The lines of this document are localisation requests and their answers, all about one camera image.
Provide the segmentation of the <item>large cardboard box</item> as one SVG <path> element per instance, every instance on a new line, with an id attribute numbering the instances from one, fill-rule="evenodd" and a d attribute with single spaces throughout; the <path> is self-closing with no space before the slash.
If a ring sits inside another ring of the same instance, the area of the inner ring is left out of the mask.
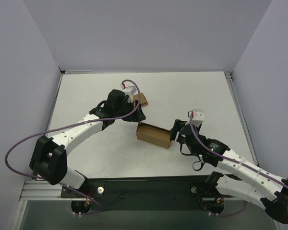
<path id="1" fill-rule="evenodd" d="M 170 147 L 170 131 L 146 123 L 139 123 L 136 130 L 138 140 L 159 146 L 165 149 Z"/>

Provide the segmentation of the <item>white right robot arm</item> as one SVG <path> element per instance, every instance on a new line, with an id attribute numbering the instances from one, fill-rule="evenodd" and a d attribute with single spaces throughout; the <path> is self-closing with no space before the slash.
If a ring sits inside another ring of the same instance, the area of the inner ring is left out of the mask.
<path id="1" fill-rule="evenodd" d="M 264 209 L 275 221 L 288 224 L 288 178 L 269 173 L 238 155 L 226 144 L 199 134 L 202 122 L 176 119 L 170 140 L 186 145 L 189 156 L 203 167 L 210 164 L 234 177 L 212 172 L 206 183 L 220 194 L 234 196 Z"/>

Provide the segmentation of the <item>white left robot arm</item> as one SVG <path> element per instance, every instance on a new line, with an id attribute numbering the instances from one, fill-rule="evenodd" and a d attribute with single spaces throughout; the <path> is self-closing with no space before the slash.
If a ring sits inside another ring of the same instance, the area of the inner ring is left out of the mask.
<path id="1" fill-rule="evenodd" d="M 67 157 L 78 145 L 114 123 L 114 118 L 127 122 L 141 122 L 146 119 L 140 104 L 134 108 L 133 96 L 136 88 L 129 86 L 123 90 L 112 90 L 105 101 L 77 123 L 75 127 L 52 137 L 42 136 L 37 142 L 29 167 L 51 185 L 62 184 L 72 188 L 78 197 L 87 195 L 89 185 L 86 178 L 67 166 Z"/>

